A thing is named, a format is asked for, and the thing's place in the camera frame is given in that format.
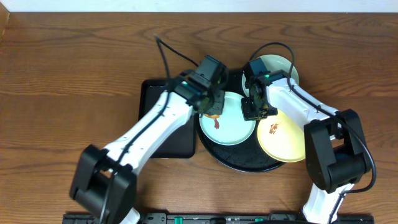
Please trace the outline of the green and yellow sponge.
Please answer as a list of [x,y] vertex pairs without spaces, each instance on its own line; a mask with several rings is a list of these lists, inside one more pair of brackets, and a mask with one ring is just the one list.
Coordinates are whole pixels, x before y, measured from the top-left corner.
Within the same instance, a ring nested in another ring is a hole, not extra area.
[[211,119],[216,119],[216,118],[220,117],[219,114],[203,114],[203,115],[206,116],[207,118],[211,118]]

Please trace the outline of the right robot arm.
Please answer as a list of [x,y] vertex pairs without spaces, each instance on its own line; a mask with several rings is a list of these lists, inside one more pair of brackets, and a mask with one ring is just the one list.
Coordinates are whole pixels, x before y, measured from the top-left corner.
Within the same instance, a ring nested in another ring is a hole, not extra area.
[[313,181],[302,209],[310,223],[333,223],[348,194],[370,190],[376,166],[358,114],[338,111],[308,94],[284,70],[243,71],[249,90],[242,109],[246,120],[269,121],[280,113],[303,132],[307,172]]

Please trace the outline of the light blue plate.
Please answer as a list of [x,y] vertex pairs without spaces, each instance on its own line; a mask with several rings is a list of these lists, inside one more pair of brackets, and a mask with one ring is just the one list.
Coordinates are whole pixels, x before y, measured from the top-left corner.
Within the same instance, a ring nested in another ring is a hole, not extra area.
[[255,121],[245,121],[241,99],[243,96],[227,91],[224,96],[223,113],[218,118],[199,118],[201,130],[211,141],[233,146],[245,141],[256,127]]
[[[266,66],[266,68],[271,72],[274,72],[274,71],[280,70],[280,69],[288,72],[289,68],[291,66],[291,62],[280,55],[273,55],[273,54],[262,55],[262,56],[260,56],[260,59],[264,62],[264,65]],[[248,97],[249,96],[249,88],[246,87],[246,77],[244,76],[244,73],[242,74],[241,86],[242,86],[244,95],[246,97]]]

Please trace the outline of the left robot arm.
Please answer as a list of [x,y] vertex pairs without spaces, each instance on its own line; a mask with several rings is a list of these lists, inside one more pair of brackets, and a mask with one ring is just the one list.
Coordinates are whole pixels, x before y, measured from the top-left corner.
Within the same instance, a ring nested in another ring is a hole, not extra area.
[[222,88],[200,92],[191,78],[171,80],[152,109],[128,132],[99,149],[90,144],[80,155],[70,197],[99,223],[137,223],[137,178],[163,142],[191,118],[189,100],[204,103],[206,113],[221,114]]

